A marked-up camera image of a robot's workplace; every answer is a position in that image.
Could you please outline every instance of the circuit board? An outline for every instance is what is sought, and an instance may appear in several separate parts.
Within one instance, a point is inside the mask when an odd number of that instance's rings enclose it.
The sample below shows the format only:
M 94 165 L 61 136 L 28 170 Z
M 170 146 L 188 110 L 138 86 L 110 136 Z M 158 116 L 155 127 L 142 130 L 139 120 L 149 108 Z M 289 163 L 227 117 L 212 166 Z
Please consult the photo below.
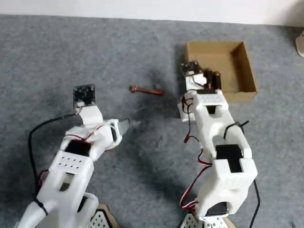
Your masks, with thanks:
M 95 85 L 81 85 L 73 88 L 74 107 L 96 105 Z

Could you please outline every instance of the copper object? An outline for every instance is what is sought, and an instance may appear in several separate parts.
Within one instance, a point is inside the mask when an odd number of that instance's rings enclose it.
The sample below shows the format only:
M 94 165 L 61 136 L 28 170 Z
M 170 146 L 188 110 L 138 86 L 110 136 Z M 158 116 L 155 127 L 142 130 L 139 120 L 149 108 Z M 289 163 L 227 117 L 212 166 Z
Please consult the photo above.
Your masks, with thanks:
M 219 72 L 219 71 L 215 71 L 213 74 L 214 74 L 215 76 L 220 76 L 220 72 Z
M 164 92 L 162 90 L 158 89 L 148 89 L 148 88 L 139 88 L 136 85 L 130 86 L 130 90 L 134 92 L 143 92 L 143 93 L 148 93 L 148 94 L 155 94 L 158 96 L 163 96 Z

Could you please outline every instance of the metal bolt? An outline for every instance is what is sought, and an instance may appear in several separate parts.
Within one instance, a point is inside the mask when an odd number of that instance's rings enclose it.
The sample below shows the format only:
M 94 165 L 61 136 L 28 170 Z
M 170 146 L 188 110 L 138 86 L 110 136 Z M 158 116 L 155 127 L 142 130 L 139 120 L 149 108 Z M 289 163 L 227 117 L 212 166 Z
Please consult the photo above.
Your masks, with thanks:
M 134 92 L 142 92 L 142 93 L 148 93 L 148 94 L 155 94 L 158 96 L 163 96 L 164 92 L 162 90 L 158 89 L 148 89 L 148 88 L 139 88 L 136 85 L 130 86 L 130 90 Z

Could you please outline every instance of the black cable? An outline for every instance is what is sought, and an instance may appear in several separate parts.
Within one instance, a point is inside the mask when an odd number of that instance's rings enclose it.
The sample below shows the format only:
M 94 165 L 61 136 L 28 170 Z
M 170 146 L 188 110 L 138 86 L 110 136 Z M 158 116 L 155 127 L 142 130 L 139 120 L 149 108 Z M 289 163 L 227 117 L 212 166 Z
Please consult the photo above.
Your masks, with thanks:
M 193 76 L 193 75 L 192 75 L 192 81 L 193 81 L 195 84 L 197 84 L 198 86 L 200 86 L 200 87 L 202 87 L 202 88 L 205 88 L 204 85 L 202 85 L 202 84 L 200 84 L 200 83 L 198 83 L 198 82 L 196 82 L 196 81 L 194 80 L 194 76 Z
M 234 126 L 234 125 L 240 127 L 241 130 L 242 130 L 242 132 L 243 132 L 243 134 L 245 134 L 245 131 L 244 131 L 244 129 L 243 129 L 243 126 L 244 126 L 245 124 L 247 124 L 247 123 L 249 123 L 248 120 L 247 120 L 246 122 L 242 123 L 242 124 L 240 124 L 239 122 L 235 122 L 235 123 L 233 123 L 233 124 L 228 125 L 228 126 L 225 128 L 225 132 L 224 132 L 223 138 L 226 139 L 227 130 L 228 130 L 230 127 Z M 258 209 L 260 208 L 260 204 L 261 204 L 261 198 L 260 198 L 260 194 L 259 194 L 259 192 L 258 192 L 256 180 L 253 180 L 253 184 L 254 184 L 255 190 L 256 190 L 257 205 L 256 205 L 255 213 L 253 214 L 253 217 L 252 217 L 252 219 L 251 219 L 249 228 L 252 228 L 253 223 L 254 223 L 254 221 L 255 221 L 255 219 L 256 219 L 256 216 L 257 216 Z
M 35 203 L 37 203 L 37 205 L 38 205 L 41 209 L 43 209 L 45 215 L 48 216 L 48 211 L 47 211 L 46 208 L 44 207 L 43 203 L 41 203 L 37 198 L 34 198 L 33 201 L 34 201 Z
M 249 228 L 252 228 L 253 223 L 254 223 L 254 221 L 255 221 L 255 219 L 256 219 L 256 216 L 257 216 L 258 209 L 260 208 L 260 204 L 261 204 L 261 198 L 260 198 L 260 194 L 258 193 L 257 182 L 256 182 L 256 180 L 253 181 L 253 184 L 254 184 L 255 189 L 256 189 L 257 205 L 256 205 L 255 213 L 253 214 L 253 217 L 252 217 L 252 219 L 251 219 Z
M 226 135 L 227 135 L 228 129 L 229 129 L 230 127 L 234 126 L 234 125 L 238 126 L 238 127 L 242 130 L 242 133 L 245 134 L 244 129 L 243 129 L 243 126 L 244 126 L 245 124 L 247 124 L 247 123 L 249 123 L 249 120 L 245 121 L 245 122 L 242 123 L 242 124 L 240 124 L 239 122 L 235 122 L 235 123 L 233 123 L 233 124 L 228 125 L 228 126 L 225 128 L 223 138 L 226 140 Z
M 72 117 L 72 116 L 75 116 L 75 115 L 77 115 L 77 114 L 73 113 L 73 114 L 68 114 L 68 115 L 64 115 L 64 116 L 61 116 L 61 117 L 57 117 L 57 118 L 45 121 L 45 122 L 39 124 L 38 126 L 36 126 L 33 130 L 31 130 L 29 135 L 28 135 L 29 136 L 28 137 L 28 152 L 29 152 L 29 159 L 30 159 L 30 163 L 31 163 L 31 166 L 32 166 L 33 174 L 34 174 L 34 180 L 35 180 L 35 196 L 38 194 L 38 191 L 39 191 L 39 179 L 38 179 L 37 169 L 36 169 L 35 160 L 34 160 L 33 151 L 32 151 L 32 136 L 33 136 L 33 133 L 36 130 L 38 130 L 40 127 L 43 127 L 44 125 L 47 125 L 48 123 L 52 123 L 52 122 L 55 122 L 57 120 L 66 119 L 66 118 L 69 118 L 69 117 Z

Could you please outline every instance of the perforated metal plate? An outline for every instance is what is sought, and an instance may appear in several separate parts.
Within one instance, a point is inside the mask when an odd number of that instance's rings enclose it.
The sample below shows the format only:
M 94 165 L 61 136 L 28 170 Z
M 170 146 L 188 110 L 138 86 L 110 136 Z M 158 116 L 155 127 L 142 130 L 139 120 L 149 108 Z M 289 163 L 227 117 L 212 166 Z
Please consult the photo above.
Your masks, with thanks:
M 228 228 L 228 226 L 221 217 L 205 217 L 204 221 L 197 222 L 194 216 L 189 213 L 180 228 Z
M 112 228 L 105 210 L 96 210 L 95 215 L 92 217 L 90 228 Z

